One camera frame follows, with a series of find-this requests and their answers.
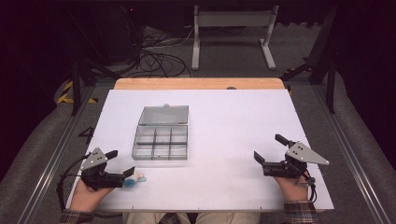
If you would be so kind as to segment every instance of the person's arm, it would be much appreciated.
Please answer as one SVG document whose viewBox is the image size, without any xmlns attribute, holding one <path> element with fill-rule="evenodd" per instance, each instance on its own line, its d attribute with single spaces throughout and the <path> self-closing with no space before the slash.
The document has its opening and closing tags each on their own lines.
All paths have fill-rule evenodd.
<svg viewBox="0 0 396 224">
<path fill-rule="evenodd" d="M 319 223 L 315 206 L 308 201 L 308 187 L 296 185 L 297 179 L 274 177 L 286 199 L 285 220 L 288 224 Z"/>
<path fill-rule="evenodd" d="M 80 179 L 75 187 L 70 208 L 62 212 L 61 224 L 90 223 L 94 210 L 106 195 L 113 189 L 99 189 L 97 191 L 87 187 Z"/>
</svg>

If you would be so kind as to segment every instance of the person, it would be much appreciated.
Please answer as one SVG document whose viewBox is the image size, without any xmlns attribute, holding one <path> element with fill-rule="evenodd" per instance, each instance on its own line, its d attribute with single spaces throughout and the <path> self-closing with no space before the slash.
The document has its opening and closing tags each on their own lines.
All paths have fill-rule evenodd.
<svg viewBox="0 0 396 224">
<path fill-rule="evenodd" d="M 288 179 L 274 177 L 285 197 L 285 223 L 318 223 L 318 214 L 312 202 L 308 201 L 308 187 L 296 185 L 296 181 L 303 182 L 304 178 Z M 91 223 L 94 218 L 94 211 L 98 204 L 113 189 L 99 189 L 97 191 L 87 187 L 79 180 L 72 197 L 69 209 L 63 210 L 61 224 Z M 126 223 L 147 223 L 142 220 L 152 219 L 155 224 L 184 224 L 190 223 L 187 214 L 173 213 L 131 213 L 126 217 Z M 201 213 L 198 214 L 196 223 L 259 223 L 260 213 Z"/>
</svg>

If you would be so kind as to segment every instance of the white metal stand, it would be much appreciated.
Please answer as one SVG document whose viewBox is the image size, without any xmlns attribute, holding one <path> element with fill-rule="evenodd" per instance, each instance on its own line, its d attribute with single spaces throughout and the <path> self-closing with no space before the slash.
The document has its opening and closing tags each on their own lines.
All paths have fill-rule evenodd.
<svg viewBox="0 0 396 224">
<path fill-rule="evenodd" d="M 199 68 L 200 55 L 200 27 L 214 26 L 268 26 L 265 38 L 260 39 L 262 52 L 270 70 L 276 70 L 274 59 L 268 48 L 271 34 L 276 21 L 279 6 L 274 6 L 272 10 L 265 11 L 199 11 L 199 7 L 194 8 L 194 44 L 192 50 L 192 70 Z"/>
</svg>

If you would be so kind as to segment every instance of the open box lid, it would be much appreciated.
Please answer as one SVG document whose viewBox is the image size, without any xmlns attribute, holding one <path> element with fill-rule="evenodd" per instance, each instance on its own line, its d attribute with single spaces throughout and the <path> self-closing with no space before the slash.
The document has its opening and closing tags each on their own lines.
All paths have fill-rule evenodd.
<svg viewBox="0 0 396 224">
<path fill-rule="evenodd" d="M 145 106 L 139 125 L 179 125 L 187 124 L 189 107 L 187 105 Z"/>
</svg>

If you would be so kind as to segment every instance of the white table surface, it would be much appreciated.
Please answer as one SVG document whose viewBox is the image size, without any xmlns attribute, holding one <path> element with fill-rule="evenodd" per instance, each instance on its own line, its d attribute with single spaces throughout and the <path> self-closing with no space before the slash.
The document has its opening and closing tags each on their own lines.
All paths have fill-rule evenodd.
<svg viewBox="0 0 396 224">
<path fill-rule="evenodd" d="M 134 161 L 134 135 L 144 106 L 164 104 L 189 106 L 188 159 Z M 309 146 L 287 90 L 110 91 L 87 153 L 96 147 L 104 153 L 118 150 L 106 171 L 135 166 L 147 182 L 113 190 L 98 210 L 283 210 L 277 183 L 253 158 L 257 151 L 267 161 L 285 159 L 287 147 L 275 140 L 276 133 Z M 315 207 L 333 209 L 318 166 L 308 163 L 308 170 L 317 180 Z"/>
</svg>

